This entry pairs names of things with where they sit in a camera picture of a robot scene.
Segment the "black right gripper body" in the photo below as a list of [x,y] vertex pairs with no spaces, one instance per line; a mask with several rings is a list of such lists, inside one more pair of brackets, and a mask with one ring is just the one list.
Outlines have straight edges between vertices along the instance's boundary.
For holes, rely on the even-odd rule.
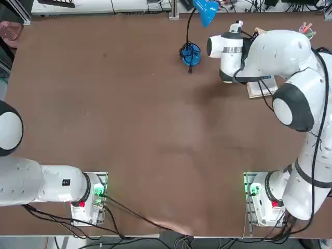
[[250,38],[250,37],[244,37],[243,38],[242,61],[245,61],[245,59],[247,58],[250,47],[251,47],[254,40],[255,40],[255,38]]

